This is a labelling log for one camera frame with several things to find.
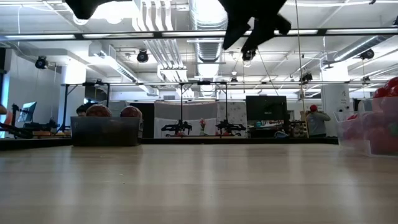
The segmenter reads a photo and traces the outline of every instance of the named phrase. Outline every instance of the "wooden table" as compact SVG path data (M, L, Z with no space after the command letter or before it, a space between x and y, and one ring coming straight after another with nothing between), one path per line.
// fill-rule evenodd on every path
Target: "wooden table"
M398 223L398 160L334 145L0 152L0 223Z

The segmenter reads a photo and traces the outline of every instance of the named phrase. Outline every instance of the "person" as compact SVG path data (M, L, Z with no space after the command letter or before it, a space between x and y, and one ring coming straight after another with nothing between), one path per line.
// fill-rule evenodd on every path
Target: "person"
M325 121L330 121L329 115L322 111L318 111L318 107L316 105L311 105L310 113L307 116L310 138L326 137Z
M7 114L7 109L3 105L0 105L0 115L3 114Z
M80 105L77 109L76 109L76 114L77 116L86 116L86 111L89 107L95 105L97 103L85 103L84 105Z

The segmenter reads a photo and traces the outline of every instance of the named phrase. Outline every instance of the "red cap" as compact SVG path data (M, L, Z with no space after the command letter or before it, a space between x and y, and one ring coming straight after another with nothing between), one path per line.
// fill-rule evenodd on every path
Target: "red cap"
M317 111L317 110L318 110L318 107L316 105L311 105L310 106L310 111L311 112L314 112L314 111Z

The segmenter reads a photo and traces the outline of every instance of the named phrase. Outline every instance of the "plastic bin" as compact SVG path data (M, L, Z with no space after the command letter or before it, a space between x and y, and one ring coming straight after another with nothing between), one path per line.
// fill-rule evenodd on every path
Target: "plastic bin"
M362 122L358 118L357 112L335 112L337 120L337 137L340 148L356 154L366 155L363 146Z
M335 113L339 145L373 157L398 156L398 97L368 99L360 102L358 117Z
M72 117L74 146L137 146L141 143L140 118Z
M358 106L368 156L398 156L398 97L363 100Z

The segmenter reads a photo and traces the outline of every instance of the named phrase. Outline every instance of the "black stand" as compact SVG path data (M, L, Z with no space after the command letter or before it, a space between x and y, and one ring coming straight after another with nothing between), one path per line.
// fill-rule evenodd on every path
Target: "black stand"
M183 98L182 98L182 95L185 93L183 90L183 86L184 86L184 83L180 83L180 87L181 87L180 112L181 112L181 115L180 115L180 119L178 120L178 123L165 125L161 129L162 131L174 131L175 136L178 135L178 133L180 131L185 131L186 129L188 130L188 135L189 135L190 131L192 130L192 125L189 125L188 122L183 121L183 115L182 115L182 113L183 113Z
M234 136L232 131L245 131L246 127L244 127L242 124L230 124L228 122L228 84L226 82L222 82L221 84L225 85L225 120L220 121L216 127L220 131L220 135L223 135L224 129L229 136Z
M107 89L107 91L106 91L106 107L109 107L109 92L111 91L111 84L109 84L109 83L103 83L103 82L101 82L101 81L97 81L96 83L88 83L88 82L86 82L86 83L82 83L82 84L74 84L73 86L73 88L70 90L70 91L68 91L68 89L69 89L69 87L71 86L72 84L63 84L63 86L65 86L65 97L64 97L64 99L63 99L63 116L62 116L62 124L61 124L61 127L58 129L58 131L60 131L60 130L62 130L62 132L64 132L65 131L65 128L67 128L67 126L65 125L66 124L66 121L67 121L67 106L68 106L68 95L73 91L73 90L75 90L75 88L76 87L78 87L78 86L95 86L95 85L106 85L107 87L108 87L108 89Z

